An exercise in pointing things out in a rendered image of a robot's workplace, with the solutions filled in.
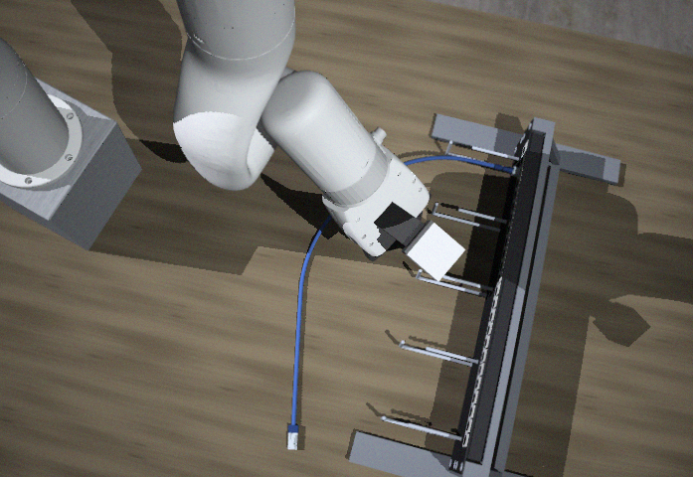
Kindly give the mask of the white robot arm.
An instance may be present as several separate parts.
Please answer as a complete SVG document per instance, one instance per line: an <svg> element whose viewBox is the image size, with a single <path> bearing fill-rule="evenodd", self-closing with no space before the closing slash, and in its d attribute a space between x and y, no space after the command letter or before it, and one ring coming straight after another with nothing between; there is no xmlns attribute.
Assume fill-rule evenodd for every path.
<svg viewBox="0 0 693 477"><path fill-rule="evenodd" d="M286 67L294 0L176 1L188 40L173 126L204 179L244 190L278 145L333 203L353 205L379 188L387 173L386 132L368 133L323 75ZM45 93L0 38L0 181L19 189L49 186L73 169L83 146L75 111ZM374 223L436 281L465 251L432 220L422 223L394 202Z"/></svg>

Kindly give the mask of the white cable plug with blue boot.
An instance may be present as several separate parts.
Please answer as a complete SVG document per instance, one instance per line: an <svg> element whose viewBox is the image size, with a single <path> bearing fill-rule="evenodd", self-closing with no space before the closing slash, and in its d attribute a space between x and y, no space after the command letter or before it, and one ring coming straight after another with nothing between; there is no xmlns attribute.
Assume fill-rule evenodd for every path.
<svg viewBox="0 0 693 477"><path fill-rule="evenodd" d="M297 449L298 425L288 426L288 449Z"/></svg>

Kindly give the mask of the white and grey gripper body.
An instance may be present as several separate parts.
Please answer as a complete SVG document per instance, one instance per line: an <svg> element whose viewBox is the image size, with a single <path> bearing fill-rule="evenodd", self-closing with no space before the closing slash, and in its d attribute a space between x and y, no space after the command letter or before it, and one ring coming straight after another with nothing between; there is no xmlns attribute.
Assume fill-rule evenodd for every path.
<svg viewBox="0 0 693 477"><path fill-rule="evenodd" d="M322 201L336 224L372 256L384 253L396 241L374 223L389 205L394 202L416 218L430 198L425 185L408 166L385 146L382 148L386 152L387 173L371 196L353 205L339 205L324 193L322 195Z"/></svg>

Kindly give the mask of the blue patch cord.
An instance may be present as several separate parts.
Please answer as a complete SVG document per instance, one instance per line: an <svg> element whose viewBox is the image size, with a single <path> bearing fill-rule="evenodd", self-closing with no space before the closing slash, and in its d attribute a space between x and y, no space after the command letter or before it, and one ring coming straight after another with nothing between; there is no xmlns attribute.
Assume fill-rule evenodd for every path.
<svg viewBox="0 0 693 477"><path fill-rule="evenodd" d="M458 157L458 156L430 156L430 157L423 157L423 158L418 158L410 161L404 162L406 165L411 165L414 163L419 163L419 162L424 162L424 161L431 161L431 160L457 160L457 161L463 161L463 162L468 162L468 163L473 163L473 164L478 164L486 167L490 167L496 170L502 170L502 166L498 164L492 164L488 162L483 162L475 159L470 159L470 158L465 158L465 157ZM299 293L298 293L298 309L297 309L297 326L296 326L296 343L295 343L295 361L294 361L294 380L293 380L293 399L292 399L292 419L291 419L291 425L296 425L296 406L297 406L297 386L298 386L298 366L299 366L299 347L300 347L300 329L301 329L301 311L302 311L302 295L303 295L303 283L304 283L304 277L305 277L305 272L307 268L308 261L310 259L311 253L315 247L315 244L317 240L319 239L321 233L327 226L327 224L330 222L332 219L331 215L328 216L328 218L325 220L325 222L322 224L320 227L319 231L317 232L315 238L313 239L311 246L308 250L308 253L306 255L302 271L301 271L301 276L300 276L300 282L299 282Z"/></svg>

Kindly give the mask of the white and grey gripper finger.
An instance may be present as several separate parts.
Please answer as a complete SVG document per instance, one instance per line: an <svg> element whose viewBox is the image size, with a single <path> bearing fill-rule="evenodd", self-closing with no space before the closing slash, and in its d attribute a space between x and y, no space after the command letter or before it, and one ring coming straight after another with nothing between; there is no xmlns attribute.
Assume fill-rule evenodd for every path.
<svg viewBox="0 0 693 477"><path fill-rule="evenodd" d="M400 242L398 242L398 241L396 240L386 251L393 250L393 249L397 249L397 248L403 249L404 247L405 247L404 245L402 245ZM363 248L362 248L362 249L363 249ZM384 253L382 253L382 254L380 254L380 255L378 255L378 256L372 256L371 254L369 254L368 252L366 252L364 249L363 249L363 252L364 252L365 256L368 257L371 261L375 261L375 260L376 260L377 258L379 258L382 254L384 254Z"/></svg>
<svg viewBox="0 0 693 477"><path fill-rule="evenodd" d="M430 199L431 199L431 197L432 197L432 194L430 193ZM422 219L422 215L423 215L423 211L421 211L421 213L417 216L417 219L418 219L418 220L421 220L421 219Z"/></svg>

